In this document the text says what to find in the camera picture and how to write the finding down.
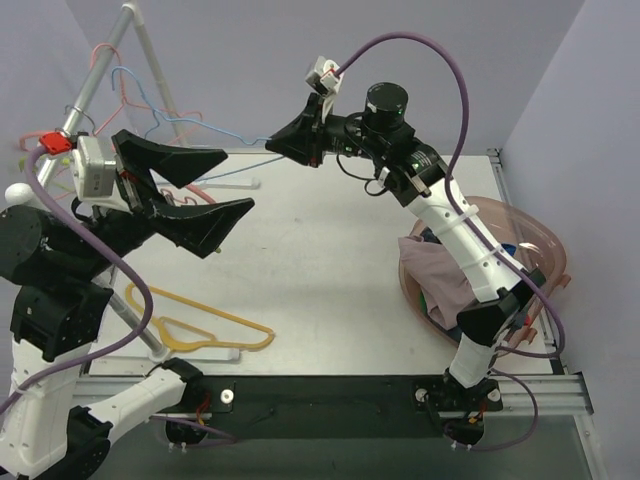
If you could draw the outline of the light blue wire hanger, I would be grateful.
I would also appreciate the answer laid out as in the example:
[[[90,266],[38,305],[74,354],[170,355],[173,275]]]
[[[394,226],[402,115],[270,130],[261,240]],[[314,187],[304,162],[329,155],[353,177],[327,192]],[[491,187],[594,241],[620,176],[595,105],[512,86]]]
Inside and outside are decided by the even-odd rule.
[[[110,82],[111,82],[111,88],[113,90],[116,89],[116,74],[119,74],[119,84],[120,85],[124,85],[125,82],[122,79],[122,73],[126,73],[128,74],[135,82],[138,92],[140,94],[141,99],[144,102],[144,105],[146,107],[148,107],[151,111],[151,114],[153,116],[153,118],[155,119],[155,125],[153,127],[151,127],[150,129],[148,129],[146,131],[146,133],[143,135],[143,138],[146,139],[148,137],[148,135],[153,132],[154,130],[158,129],[162,123],[168,123],[171,124],[173,126],[182,126],[183,124],[191,124],[191,125],[195,125],[198,128],[204,128],[206,130],[210,130],[213,131],[215,133],[218,134],[222,134],[224,136],[228,136],[231,137],[235,140],[240,141],[244,146],[247,147],[254,147],[257,146],[259,143],[265,143],[268,140],[268,137],[256,137],[253,140],[249,140],[247,138],[245,138],[244,136],[237,134],[235,132],[223,129],[223,128],[219,128],[216,126],[213,126],[211,124],[208,124],[202,120],[196,120],[195,118],[191,118],[189,116],[177,116],[177,117],[170,117],[168,113],[163,112],[162,110],[160,110],[159,108],[157,108],[148,98],[148,96],[146,95],[145,89],[142,85],[142,82],[140,81],[140,79],[138,78],[138,76],[128,67],[125,66],[115,66],[111,69],[110,72]],[[213,180],[219,180],[228,176],[232,176],[232,175],[236,175],[236,174],[240,174],[240,173],[244,173],[250,170],[254,170],[257,168],[261,168],[270,164],[273,164],[275,162],[278,162],[280,160],[284,160],[285,157],[283,155],[280,156],[276,156],[272,159],[269,160],[265,160],[262,162],[258,162],[246,167],[242,167],[236,170],[231,170],[229,172],[225,172],[225,173],[221,173],[221,174],[217,174],[217,175],[211,175],[211,176],[205,176],[205,177],[200,177],[199,179],[197,179],[195,181],[196,184],[200,183],[203,184],[205,182],[209,182],[209,181],[213,181]]]

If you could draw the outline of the lime green hanger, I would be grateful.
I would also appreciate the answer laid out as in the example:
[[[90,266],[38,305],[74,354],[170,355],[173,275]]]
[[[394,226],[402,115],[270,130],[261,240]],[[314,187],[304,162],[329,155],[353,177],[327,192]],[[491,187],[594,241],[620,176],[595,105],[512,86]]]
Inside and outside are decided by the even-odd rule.
[[[23,172],[24,169],[25,169],[26,159],[27,159],[26,156],[22,156],[18,161],[18,169],[19,169],[20,172]],[[62,170],[68,169],[69,166],[70,166],[70,163],[71,163],[71,158],[70,157],[63,157],[60,160],[60,168]]]

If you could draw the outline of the yellow plastic hanger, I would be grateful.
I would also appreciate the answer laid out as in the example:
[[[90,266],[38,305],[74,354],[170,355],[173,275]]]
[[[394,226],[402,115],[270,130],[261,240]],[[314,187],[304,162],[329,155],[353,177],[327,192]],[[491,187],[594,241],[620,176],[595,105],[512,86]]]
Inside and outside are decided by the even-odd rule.
[[[161,342],[174,353],[190,353],[205,348],[260,351],[267,348],[276,338],[275,331],[268,326],[158,287],[150,286],[149,290],[161,302],[176,305],[175,312],[178,313],[178,317],[154,311],[151,318],[151,325],[159,334]],[[260,333],[262,337],[254,341],[220,338],[213,327],[224,322]]]

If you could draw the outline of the green tank top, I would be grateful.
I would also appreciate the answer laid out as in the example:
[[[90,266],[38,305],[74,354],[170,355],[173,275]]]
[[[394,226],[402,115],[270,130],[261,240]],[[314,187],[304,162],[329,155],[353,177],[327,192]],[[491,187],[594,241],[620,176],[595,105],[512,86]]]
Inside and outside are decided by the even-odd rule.
[[[427,303],[426,303],[426,299],[424,297],[424,294],[421,292],[419,295],[419,304],[420,304],[420,309],[423,315],[426,315],[428,312],[428,307],[427,307]]]

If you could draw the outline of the mauve pink tank top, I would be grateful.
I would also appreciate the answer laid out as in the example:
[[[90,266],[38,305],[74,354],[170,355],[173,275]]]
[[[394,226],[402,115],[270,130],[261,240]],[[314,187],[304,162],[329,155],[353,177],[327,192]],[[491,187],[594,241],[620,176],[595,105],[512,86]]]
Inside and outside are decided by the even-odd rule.
[[[399,279],[412,308],[442,331],[458,327],[457,315],[474,299],[463,271],[443,245],[427,243],[415,236],[398,239]],[[419,304],[424,294],[428,312]]]

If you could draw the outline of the blue tank top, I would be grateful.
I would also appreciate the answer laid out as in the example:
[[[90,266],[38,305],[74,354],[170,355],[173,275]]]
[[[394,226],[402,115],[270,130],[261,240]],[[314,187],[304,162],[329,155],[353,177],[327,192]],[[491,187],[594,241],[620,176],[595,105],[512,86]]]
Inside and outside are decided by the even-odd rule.
[[[511,256],[514,256],[517,251],[517,247],[509,243],[502,243],[502,248]]]

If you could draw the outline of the pink plastic hanger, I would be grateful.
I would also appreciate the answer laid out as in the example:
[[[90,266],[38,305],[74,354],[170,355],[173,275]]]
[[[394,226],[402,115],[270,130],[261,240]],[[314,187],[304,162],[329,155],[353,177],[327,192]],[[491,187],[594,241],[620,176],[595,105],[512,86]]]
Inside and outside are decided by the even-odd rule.
[[[23,152],[22,156],[27,157],[27,153],[31,151],[27,143],[31,140],[38,140],[43,134],[45,134],[45,131],[38,130],[38,131],[26,133],[18,139],[18,148],[20,151]],[[57,173],[54,175],[54,177],[57,178],[59,175],[65,173],[68,169],[62,170],[60,168],[57,171]],[[58,195],[55,198],[56,201],[65,199],[66,197],[70,197],[75,194],[75,189],[73,188],[72,185],[66,185],[66,184],[55,182],[55,181],[52,182],[52,185],[58,190],[62,191],[62,194]],[[186,205],[189,203],[196,204],[197,199],[201,199],[205,203],[210,203],[210,204],[213,204],[215,202],[215,199],[213,197],[205,193],[203,189],[201,189],[200,187],[197,187],[195,184],[187,185],[185,189],[190,193],[190,195],[185,196],[183,199],[179,199],[178,200],[179,204],[182,204],[182,205]]]

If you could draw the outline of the dark grey-blue tank top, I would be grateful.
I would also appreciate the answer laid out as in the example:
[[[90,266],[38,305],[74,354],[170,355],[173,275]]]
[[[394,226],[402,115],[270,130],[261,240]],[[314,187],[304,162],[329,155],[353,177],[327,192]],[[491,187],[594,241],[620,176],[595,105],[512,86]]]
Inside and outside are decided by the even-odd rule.
[[[421,231],[420,237],[424,242],[438,244],[438,245],[441,244],[441,241],[439,240],[439,238],[428,227],[424,228]]]

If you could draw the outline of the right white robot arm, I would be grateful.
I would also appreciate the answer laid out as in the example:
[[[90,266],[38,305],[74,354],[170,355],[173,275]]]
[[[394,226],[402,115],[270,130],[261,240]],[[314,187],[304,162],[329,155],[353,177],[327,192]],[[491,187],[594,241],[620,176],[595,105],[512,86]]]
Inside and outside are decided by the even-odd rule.
[[[348,116],[332,114],[329,103],[310,94],[303,111],[272,134],[266,148],[313,168],[328,153],[371,160],[375,180],[429,227],[453,257],[475,298],[458,316],[462,336],[443,394],[450,405],[464,408],[477,399],[502,332],[544,276],[509,258],[479,220],[477,207],[446,178],[444,160],[405,121],[408,94],[403,87],[373,85],[363,111]]]

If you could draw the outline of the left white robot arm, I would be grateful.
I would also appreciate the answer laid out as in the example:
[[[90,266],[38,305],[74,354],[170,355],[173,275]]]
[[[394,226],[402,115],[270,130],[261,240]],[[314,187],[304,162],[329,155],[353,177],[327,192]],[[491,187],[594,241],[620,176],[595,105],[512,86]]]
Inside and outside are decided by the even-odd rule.
[[[92,345],[115,297],[100,276],[117,268],[138,287],[146,302],[140,321],[147,324],[152,296],[126,256],[161,235],[204,258],[254,204],[245,198],[181,207],[159,192],[157,177],[186,187],[226,160],[221,149],[157,144],[127,130],[110,139],[51,131],[31,156],[64,153],[75,160],[76,196],[93,206],[92,217],[66,212],[34,175],[27,181],[36,202],[1,214],[1,275],[18,287],[1,469],[19,479],[87,479],[139,424],[168,408],[199,406],[202,372],[180,358],[161,362],[107,400],[74,403],[83,365],[99,357]]]

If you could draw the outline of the silver clothes rack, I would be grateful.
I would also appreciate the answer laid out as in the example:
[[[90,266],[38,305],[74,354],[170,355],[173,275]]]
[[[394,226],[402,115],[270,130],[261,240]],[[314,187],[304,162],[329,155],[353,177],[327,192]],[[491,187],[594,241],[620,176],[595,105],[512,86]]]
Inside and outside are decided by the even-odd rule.
[[[62,127],[54,114],[62,107],[63,101],[71,101],[81,92],[81,74],[85,71],[85,53],[88,53],[88,41],[81,33],[75,20],[63,1],[1,1],[1,212],[13,205],[13,200],[35,200],[36,206],[43,206],[33,196],[30,186],[25,182],[24,174],[15,173],[17,167],[9,165],[9,133],[18,134],[18,130],[39,126],[41,130],[53,130]],[[18,27],[27,27],[25,37],[18,39]],[[77,106],[86,112],[89,107],[97,106],[93,115],[100,117],[106,114],[107,107],[116,106],[115,94],[107,94],[100,87],[102,76],[89,88],[89,100],[81,99]],[[101,345],[95,341],[85,348],[87,352],[98,351],[98,347],[107,347],[112,343],[121,346],[116,350],[116,359],[122,359],[136,353],[139,358],[149,355],[158,359],[170,358],[169,350],[157,343],[149,353],[142,340],[133,340],[123,346],[120,339],[107,341],[104,331],[106,327],[121,327],[120,337],[130,334],[132,329],[126,322],[118,319],[117,312],[107,307],[107,320],[101,324],[97,337],[104,340]],[[240,359],[240,347],[203,347],[195,353],[177,353],[179,358],[189,361],[205,362],[205,364],[229,363]]]

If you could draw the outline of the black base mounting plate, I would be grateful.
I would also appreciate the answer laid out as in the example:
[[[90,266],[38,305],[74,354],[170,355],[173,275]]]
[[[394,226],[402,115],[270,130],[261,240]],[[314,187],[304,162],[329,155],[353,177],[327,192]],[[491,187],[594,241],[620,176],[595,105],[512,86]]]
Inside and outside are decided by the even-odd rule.
[[[465,439],[474,413],[503,408],[495,380],[464,390],[443,375],[208,375],[168,408],[194,414],[240,440],[423,439],[451,420]]]

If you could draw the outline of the pink translucent plastic basin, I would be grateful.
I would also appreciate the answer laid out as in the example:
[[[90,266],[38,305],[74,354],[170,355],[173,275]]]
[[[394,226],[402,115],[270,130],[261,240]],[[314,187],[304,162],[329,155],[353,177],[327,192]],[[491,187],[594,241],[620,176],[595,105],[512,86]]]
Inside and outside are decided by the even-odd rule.
[[[549,228],[525,212],[498,200],[479,196],[471,196],[468,200],[479,207],[479,219],[496,240],[501,244],[509,243],[517,247],[514,255],[516,260],[528,269],[539,269],[542,272],[546,279],[542,290],[546,296],[567,286],[571,277],[566,273],[566,252],[559,238]],[[418,220],[407,236],[421,239],[420,233],[426,227],[424,222]],[[417,319],[431,326],[451,344],[459,344],[462,335],[459,327],[453,331],[440,330],[412,308],[401,284],[400,287]]]

